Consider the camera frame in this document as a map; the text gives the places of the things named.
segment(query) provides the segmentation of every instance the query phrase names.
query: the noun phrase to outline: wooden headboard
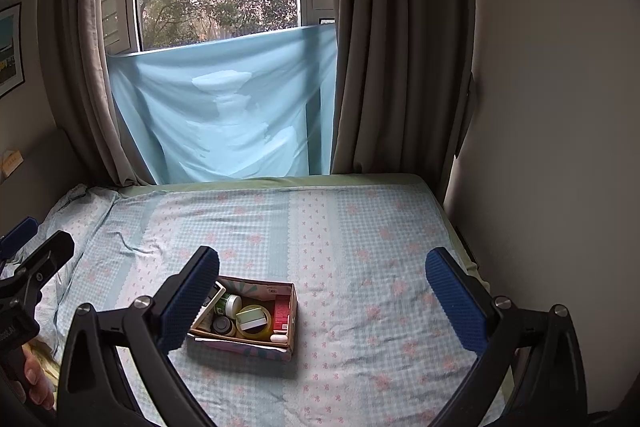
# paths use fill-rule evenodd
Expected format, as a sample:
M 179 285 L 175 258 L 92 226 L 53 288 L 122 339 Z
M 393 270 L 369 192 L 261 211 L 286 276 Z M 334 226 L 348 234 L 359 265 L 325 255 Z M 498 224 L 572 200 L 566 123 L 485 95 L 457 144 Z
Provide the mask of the wooden headboard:
M 57 129 L 0 185 L 0 235 L 27 216 L 41 223 L 68 190 L 90 179 L 65 132 Z

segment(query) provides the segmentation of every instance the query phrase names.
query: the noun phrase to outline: metal screw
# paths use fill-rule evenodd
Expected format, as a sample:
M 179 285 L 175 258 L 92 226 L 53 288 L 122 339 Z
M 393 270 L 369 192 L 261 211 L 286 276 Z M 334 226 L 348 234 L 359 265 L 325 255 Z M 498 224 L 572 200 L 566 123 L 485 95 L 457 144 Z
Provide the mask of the metal screw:
M 151 304 L 151 297 L 143 295 L 142 297 L 136 297 L 133 301 L 133 306 L 139 309 L 146 308 Z
M 566 308 L 566 306 L 562 306 L 562 304 L 556 304 L 554 306 L 554 313 L 558 317 L 566 317 L 569 314 L 569 310 Z
M 80 304 L 78 308 L 76 308 L 76 314 L 85 315 L 91 311 L 91 304 L 85 302 L 84 304 Z
M 504 295 L 498 295 L 494 299 L 494 304 L 501 310 L 508 310 L 509 308 L 511 308 L 511 299 L 505 297 Z

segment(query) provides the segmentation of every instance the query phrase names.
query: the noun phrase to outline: wall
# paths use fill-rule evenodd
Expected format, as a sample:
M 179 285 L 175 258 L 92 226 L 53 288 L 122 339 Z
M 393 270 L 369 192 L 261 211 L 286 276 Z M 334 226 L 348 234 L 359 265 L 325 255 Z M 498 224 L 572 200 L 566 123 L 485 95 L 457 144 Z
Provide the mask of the wall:
M 446 209 L 492 293 L 565 303 L 590 410 L 640 370 L 640 0 L 477 0 L 479 107 Z
M 17 2 L 22 2 L 20 40 L 25 83 L 0 98 L 0 155 L 7 149 L 28 153 L 56 127 L 40 69 L 37 0 L 0 0 L 0 9 Z

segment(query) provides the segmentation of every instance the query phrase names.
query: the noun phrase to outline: bed sheet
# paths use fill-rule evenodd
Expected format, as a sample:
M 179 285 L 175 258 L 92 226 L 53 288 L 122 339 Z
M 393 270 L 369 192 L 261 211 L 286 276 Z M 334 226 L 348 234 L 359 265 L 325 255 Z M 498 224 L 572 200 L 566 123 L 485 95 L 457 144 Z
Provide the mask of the bed sheet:
M 219 251 L 222 275 L 294 282 L 299 302 L 290 362 L 192 341 L 170 354 L 220 426 L 424 425 L 471 368 L 475 355 L 460 345 L 424 277 L 431 248 L 460 256 L 422 182 L 158 188 L 101 194 L 114 201 L 50 318 L 58 360 L 76 306 L 112 309 L 152 295 L 205 244 Z M 126 351 L 122 358 L 142 410 L 161 425 Z M 487 419 L 503 406 L 498 393 Z
M 204 182 L 204 183 L 183 183 L 175 185 L 146 185 L 123 188 L 120 193 L 123 196 L 139 196 L 149 194 L 156 190 L 167 190 L 168 192 L 193 192 L 195 190 L 232 190 L 244 188 L 297 188 L 297 187 L 353 187 L 361 185 L 424 185 L 424 181 L 416 174 L 404 174 L 395 172 L 389 174 L 331 174 L 330 176 L 287 176 L 285 178 L 249 178 L 246 180 L 236 180 L 232 182 Z M 456 234 L 449 218 L 438 205 L 438 211 L 442 221 L 447 227 L 449 240 L 462 260 L 466 271 L 472 275 L 482 286 L 489 291 L 489 283 L 484 281 L 478 273 L 478 265 L 474 263 L 460 238 Z

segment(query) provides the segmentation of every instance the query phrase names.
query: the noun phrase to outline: picture frame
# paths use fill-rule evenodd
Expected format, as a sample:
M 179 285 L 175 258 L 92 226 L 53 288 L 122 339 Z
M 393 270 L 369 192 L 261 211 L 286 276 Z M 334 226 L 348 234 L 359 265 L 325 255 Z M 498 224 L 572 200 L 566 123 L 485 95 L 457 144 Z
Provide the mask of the picture frame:
M 20 45 L 22 3 L 0 10 L 0 98 L 24 84 Z

